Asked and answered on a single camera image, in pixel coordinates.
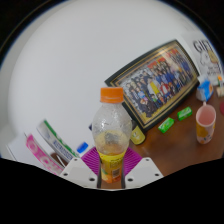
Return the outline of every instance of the black border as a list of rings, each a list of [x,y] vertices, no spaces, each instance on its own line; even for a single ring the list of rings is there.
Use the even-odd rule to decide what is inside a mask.
[[[185,54],[185,56],[188,58],[189,62],[191,63],[191,66],[193,67],[193,69],[195,70],[195,73],[197,75],[197,77],[199,76],[199,72],[194,64],[194,62],[191,60],[191,57],[189,56],[189,54],[187,53],[187,51],[184,49],[184,47],[180,44],[180,42],[176,39],[171,40],[169,42],[166,42],[148,52],[146,52],[145,54],[141,55],[140,57],[136,58],[135,60],[133,60],[132,62],[130,62],[129,64],[127,64],[126,66],[124,66],[123,68],[121,68],[119,71],[117,71],[115,74],[113,74],[112,76],[110,76],[108,79],[106,79],[104,82],[108,85],[108,86],[115,86],[113,85],[113,80],[115,80],[118,76],[121,76],[122,73],[128,71],[129,69],[132,68],[132,66],[138,64],[141,60],[143,60],[144,58],[149,57],[149,55],[153,54],[153,52],[156,52],[158,49],[166,47],[166,45],[172,44],[172,43],[176,43],[178,45],[178,47],[180,47],[180,49],[183,51],[183,53]],[[123,107],[127,110],[127,112],[129,113],[129,115],[131,116],[131,118],[133,120],[135,120],[137,122],[137,124],[139,125],[140,129],[145,132],[148,131],[149,129],[153,128],[156,124],[158,124],[159,122],[161,122],[163,119],[165,119],[172,111],[174,111],[198,86],[199,81],[197,81],[194,86],[189,87],[189,89],[186,90],[187,93],[183,93],[182,95],[182,99],[178,101],[178,103],[174,104],[172,103],[171,105],[169,105],[164,111],[162,111],[161,113],[163,113],[162,116],[160,116],[159,118],[157,118],[154,122],[152,122],[150,125],[143,124],[140,123],[139,120],[141,120],[141,118],[139,118],[138,115],[134,114],[130,109],[129,106],[127,105],[128,100],[126,99],[126,97],[124,96],[124,102],[122,103]]]

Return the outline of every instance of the red object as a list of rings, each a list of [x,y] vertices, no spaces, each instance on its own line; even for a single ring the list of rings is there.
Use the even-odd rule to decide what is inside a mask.
[[[220,111],[224,115],[224,101],[220,103]]]

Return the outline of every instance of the bottle label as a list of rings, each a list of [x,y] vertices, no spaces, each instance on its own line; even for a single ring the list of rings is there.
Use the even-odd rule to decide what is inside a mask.
[[[132,131],[131,140],[136,145],[141,144],[145,140],[145,135],[138,126]]]
[[[104,155],[99,151],[98,153],[101,161],[102,180],[107,183],[114,183],[121,180],[122,162],[126,151],[113,156]]]

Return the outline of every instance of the plastic bottle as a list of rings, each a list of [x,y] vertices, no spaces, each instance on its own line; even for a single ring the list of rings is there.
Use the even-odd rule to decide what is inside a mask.
[[[101,108],[97,111],[92,134],[101,160],[101,177],[107,183],[121,180],[122,162],[129,146],[132,122],[123,108],[123,88],[101,88]]]

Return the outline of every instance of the paper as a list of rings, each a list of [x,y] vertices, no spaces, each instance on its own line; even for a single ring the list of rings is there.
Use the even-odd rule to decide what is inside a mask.
[[[7,145],[7,148],[8,150],[10,150],[16,161],[33,165],[47,171],[47,169],[36,159],[33,153],[26,147],[26,136],[24,134],[17,136],[12,142]]]
[[[200,73],[208,78],[212,85],[218,85],[218,75],[223,77],[222,64],[212,44],[201,31],[192,31],[182,35],[192,50]]]

